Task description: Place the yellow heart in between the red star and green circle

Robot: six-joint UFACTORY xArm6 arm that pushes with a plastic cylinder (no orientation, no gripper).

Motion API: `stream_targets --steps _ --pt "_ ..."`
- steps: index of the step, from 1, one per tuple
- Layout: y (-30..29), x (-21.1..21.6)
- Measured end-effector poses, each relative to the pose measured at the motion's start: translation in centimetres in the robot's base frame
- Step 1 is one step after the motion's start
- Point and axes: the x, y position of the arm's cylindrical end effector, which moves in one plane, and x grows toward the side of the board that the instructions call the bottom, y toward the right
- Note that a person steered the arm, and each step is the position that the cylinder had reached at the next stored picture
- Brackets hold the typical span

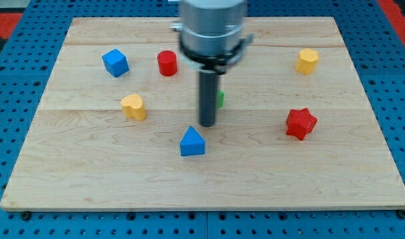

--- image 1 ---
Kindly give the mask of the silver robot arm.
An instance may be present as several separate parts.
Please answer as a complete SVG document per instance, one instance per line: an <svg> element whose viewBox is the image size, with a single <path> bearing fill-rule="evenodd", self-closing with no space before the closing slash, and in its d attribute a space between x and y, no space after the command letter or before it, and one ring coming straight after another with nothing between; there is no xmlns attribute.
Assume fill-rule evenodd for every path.
<svg viewBox="0 0 405 239"><path fill-rule="evenodd" d="M220 77L244 56L253 36L242 37L246 0L182 0L179 50L198 72L198 119L203 127L216 122Z"/></svg>

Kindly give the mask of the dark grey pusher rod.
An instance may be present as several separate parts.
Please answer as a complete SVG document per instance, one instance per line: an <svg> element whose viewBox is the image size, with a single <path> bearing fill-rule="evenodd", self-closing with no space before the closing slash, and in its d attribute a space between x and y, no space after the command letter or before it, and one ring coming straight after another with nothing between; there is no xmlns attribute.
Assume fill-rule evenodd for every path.
<svg viewBox="0 0 405 239"><path fill-rule="evenodd" d="M211 127L216 122L219 75L199 72L199 123Z"/></svg>

